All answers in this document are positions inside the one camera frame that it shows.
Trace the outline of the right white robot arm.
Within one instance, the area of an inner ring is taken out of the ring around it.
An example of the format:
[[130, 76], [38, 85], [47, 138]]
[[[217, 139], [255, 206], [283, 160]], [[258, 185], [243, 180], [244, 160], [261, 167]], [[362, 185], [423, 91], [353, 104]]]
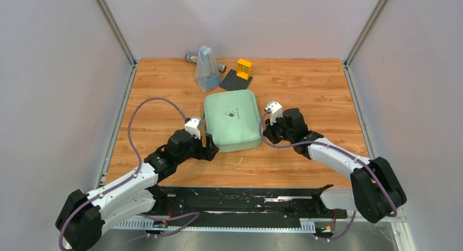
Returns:
[[407, 196], [389, 162], [352, 153], [309, 130], [298, 108], [283, 110], [277, 102], [264, 109], [260, 120], [262, 140], [273, 148], [287, 148], [309, 160], [327, 165], [350, 181], [349, 188], [326, 185], [313, 195], [314, 214], [325, 217], [333, 210], [358, 212], [370, 223], [396, 217]]

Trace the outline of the mint green medicine kit case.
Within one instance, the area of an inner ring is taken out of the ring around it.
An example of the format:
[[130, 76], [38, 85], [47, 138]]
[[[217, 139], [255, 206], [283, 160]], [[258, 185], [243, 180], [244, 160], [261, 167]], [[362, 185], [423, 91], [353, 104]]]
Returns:
[[204, 117], [206, 132], [212, 135], [219, 153], [250, 150], [261, 144], [257, 100], [247, 89], [205, 97]]

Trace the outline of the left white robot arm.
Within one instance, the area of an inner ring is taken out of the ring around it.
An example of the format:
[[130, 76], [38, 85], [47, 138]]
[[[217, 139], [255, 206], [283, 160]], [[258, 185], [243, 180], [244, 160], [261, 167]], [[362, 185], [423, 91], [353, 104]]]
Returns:
[[70, 193], [58, 215], [58, 246], [65, 250], [89, 250], [112, 227], [133, 216], [151, 211], [162, 214], [167, 199], [156, 190], [158, 183], [174, 174], [189, 159], [211, 161], [219, 149], [212, 135], [197, 138], [185, 129], [177, 130], [165, 145], [149, 154], [134, 170], [110, 184], [84, 193]]

